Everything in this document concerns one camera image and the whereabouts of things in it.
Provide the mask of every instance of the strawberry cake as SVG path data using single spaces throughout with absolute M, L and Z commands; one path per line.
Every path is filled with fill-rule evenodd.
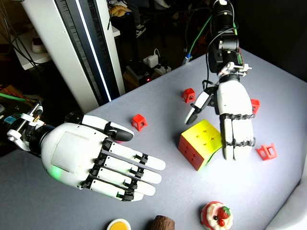
M 230 230 L 233 218 L 230 209 L 217 201 L 208 203 L 201 211 L 201 224 L 207 230 Z

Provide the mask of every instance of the white power adapter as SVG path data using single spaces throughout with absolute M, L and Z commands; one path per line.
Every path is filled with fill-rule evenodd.
M 156 65 L 159 64 L 159 57 L 157 54 L 154 54 L 154 55 L 151 55 L 149 58 L 148 58 L 148 66 L 150 68 L 153 68 L 155 67 Z

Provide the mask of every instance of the red plastic object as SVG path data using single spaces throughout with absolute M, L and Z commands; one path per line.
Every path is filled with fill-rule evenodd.
M 253 107 L 253 114 L 256 115 L 258 109 L 260 108 L 260 101 L 257 99 L 251 99 L 251 106 Z
M 195 101 L 195 91 L 192 88 L 184 90 L 182 98 L 186 103 Z
M 132 126 L 140 132 L 145 126 L 147 126 L 146 119 L 141 114 L 137 114 L 132 119 Z
M 259 156 L 264 160 L 271 160 L 277 157 L 277 152 L 274 146 L 274 143 L 271 145 L 262 145 L 260 149 L 256 149 Z

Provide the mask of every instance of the white robotic hand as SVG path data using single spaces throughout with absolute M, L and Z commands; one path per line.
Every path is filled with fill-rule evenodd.
M 165 162 L 110 139 L 129 141 L 134 136 L 131 130 L 90 115 L 82 115 L 81 124 L 64 123 L 54 128 L 34 119 L 37 111 L 38 105 L 23 114 L 24 121 L 18 128 L 9 130 L 9 140 L 40 156 L 46 172 L 54 179 L 121 201 L 138 201 L 144 195 L 155 194 L 150 183 L 158 184 L 162 177 L 141 165 L 163 170 Z
M 246 159 L 255 145 L 251 122 L 254 115 L 246 89 L 237 80 L 220 83 L 217 104 L 225 159 Z

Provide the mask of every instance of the yellow cube face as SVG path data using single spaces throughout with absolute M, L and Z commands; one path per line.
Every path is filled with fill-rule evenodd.
M 182 133 L 182 136 L 204 158 L 206 165 L 212 155 L 222 147 L 220 132 L 207 120 L 202 120 Z

